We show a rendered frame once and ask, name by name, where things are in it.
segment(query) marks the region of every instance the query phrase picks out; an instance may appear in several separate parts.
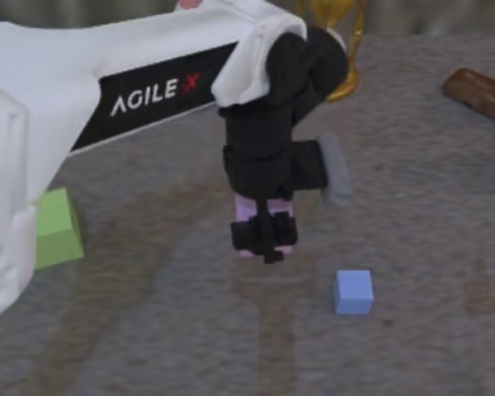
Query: light green block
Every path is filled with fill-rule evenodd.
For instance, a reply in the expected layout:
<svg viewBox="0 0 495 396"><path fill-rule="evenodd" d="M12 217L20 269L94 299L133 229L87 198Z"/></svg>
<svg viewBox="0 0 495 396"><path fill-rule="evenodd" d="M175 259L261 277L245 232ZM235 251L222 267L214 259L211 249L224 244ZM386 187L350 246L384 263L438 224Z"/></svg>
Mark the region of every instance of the light green block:
<svg viewBox="0 0 495 396"><path fill-rule="evenodd" d="M36 214L36 269L83 256L77 216L66 189L46 192Z"/></svg>

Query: gold object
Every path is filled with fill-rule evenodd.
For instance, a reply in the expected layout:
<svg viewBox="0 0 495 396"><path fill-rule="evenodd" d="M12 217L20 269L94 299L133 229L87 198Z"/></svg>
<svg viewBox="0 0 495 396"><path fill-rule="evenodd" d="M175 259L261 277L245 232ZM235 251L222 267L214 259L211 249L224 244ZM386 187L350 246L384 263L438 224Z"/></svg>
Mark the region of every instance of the gold object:
<svg viewBox="0 0 495 396"><path fill-rule="evenodd" d="M348 59L350 70L345 82L328 96L328 101L339 101L351 95L359 82L357 70L357 49L363 36L363 23L365 20L365 0L295 0L295 8L299 15L304 15L304 1L308 1L309 10L313 14L316 23L326 29L330 29L348 17L356 7L356 19L352 26L351 43L348 45Z"/></svg>

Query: brown object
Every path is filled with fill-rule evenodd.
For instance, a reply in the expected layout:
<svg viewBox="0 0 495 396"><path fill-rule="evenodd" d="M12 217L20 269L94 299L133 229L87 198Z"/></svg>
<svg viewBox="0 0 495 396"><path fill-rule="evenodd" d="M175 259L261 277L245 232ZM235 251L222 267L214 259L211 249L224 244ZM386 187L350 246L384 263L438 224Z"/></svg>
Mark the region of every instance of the brown object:
<svg viewBox="0 0 495 396"><path fill-rule="evenodd" d="M487 117L495 118L495 80L468 68L459 68L444 83L444 93Z"/></svg>

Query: cube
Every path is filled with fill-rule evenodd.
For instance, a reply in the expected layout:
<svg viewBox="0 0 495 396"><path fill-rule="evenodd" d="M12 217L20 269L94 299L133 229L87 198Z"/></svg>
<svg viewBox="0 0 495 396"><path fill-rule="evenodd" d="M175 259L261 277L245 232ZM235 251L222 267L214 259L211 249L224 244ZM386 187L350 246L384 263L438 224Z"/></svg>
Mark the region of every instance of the cube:
<svg viewBox="0 0 495 396"><path fill-rule="evenodd" d="M66 189L46 192L36 214L36 269L83 257L77 216Z"/></svg>
<svg viewBox="0 0 495 396"><path fill-rule="evenodd" d="M337 271L334 299L339 315L367 315L374 301L370 271Z"/></svg>

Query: table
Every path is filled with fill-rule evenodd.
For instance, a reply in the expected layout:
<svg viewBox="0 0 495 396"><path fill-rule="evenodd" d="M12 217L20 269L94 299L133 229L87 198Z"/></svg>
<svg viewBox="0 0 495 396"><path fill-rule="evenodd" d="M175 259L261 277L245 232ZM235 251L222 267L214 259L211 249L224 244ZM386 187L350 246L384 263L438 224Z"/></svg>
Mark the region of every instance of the table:
<svg viewBox="0 0 495 396"><path fill-rule="evenodd" d="M87 255L0 320L0 396L495 396L495 121L441 94L495 37L366 36L362 83L296 131L344 142L353 205L295 202L276 266L238 260L214 108L67 160ZM333 312L371 269L371 315Z"/></svg>

